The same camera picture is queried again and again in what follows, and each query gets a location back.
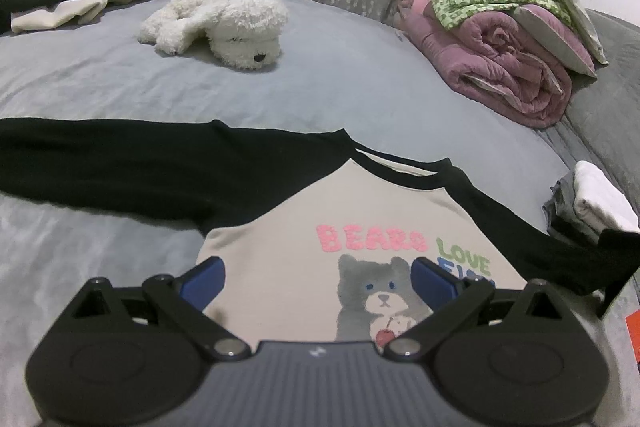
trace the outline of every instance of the stuffed animal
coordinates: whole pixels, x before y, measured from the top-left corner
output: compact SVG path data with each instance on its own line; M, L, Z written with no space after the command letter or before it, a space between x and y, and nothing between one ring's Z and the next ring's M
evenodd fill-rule
M138 40L181 55L206 36L213 54L235 68L258 70L280 55L287 9L279 0L171 0L142 23Z

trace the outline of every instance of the raglan t-shirt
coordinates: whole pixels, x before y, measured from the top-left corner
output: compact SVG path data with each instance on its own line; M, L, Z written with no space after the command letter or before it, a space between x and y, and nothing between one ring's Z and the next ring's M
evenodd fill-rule
M77 208L189 219L220 256L206 314L262 339L372 340L430 314L410 265L519 289L534 277L609 301L640 265L640 234L560 243L477 190L448 159L375 152L346 131L210 123L0 120L0 190Z
M412 290L416 257L458 277L524 287L447 193L447 160L429 166L436 173L384 162L376 175L367 170L375 156L354 156L251 222L207 234L198 261L218 255L226 267L226 287L207 315L253 345L372 340L382 347L431 313Z

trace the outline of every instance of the gray bear print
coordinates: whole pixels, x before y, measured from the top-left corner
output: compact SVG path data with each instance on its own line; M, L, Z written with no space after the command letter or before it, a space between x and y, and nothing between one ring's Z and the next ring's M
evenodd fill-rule
M393 257L391 263L375 263L343 254L338 269L342 309L336 341L372 340L382 348L431 314L414 292L409 263L401 257Z

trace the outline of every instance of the gray bedsheet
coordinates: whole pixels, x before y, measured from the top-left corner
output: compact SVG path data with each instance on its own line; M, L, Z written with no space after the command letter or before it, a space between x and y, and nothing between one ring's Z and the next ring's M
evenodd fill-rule
M206 46L163 57L138 44L140 22L167 1L111 10L91 26L1 36L0 118L345 127L359 142L396 155L449 156L481 190L544 230L542 204L567 170L562 160L532 130L450 90L396 30L309 0L283 0L290 22L279 63L241 73L218 64ZM115 285L134 285L154 273L180 273L193 266L201 241L187 223L148 223L0 194L0 425L36 422L24 364L86 279L104 275ZM633 388L640 385L614 378L609 396L622 400L626 412L639 407Z
M589 10L609 66L598 79L572 74L564 117L539 131L564 163L587 160L602 169L640 214L640 28Z

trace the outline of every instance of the rolled blanket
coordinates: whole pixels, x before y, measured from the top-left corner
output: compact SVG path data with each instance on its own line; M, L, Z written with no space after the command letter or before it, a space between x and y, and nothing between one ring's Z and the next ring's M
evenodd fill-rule
M412 43L455 92L528 127L548 127L562 117L569 75L506 13L480 12L448 31L431 4L423 16L401 12Z

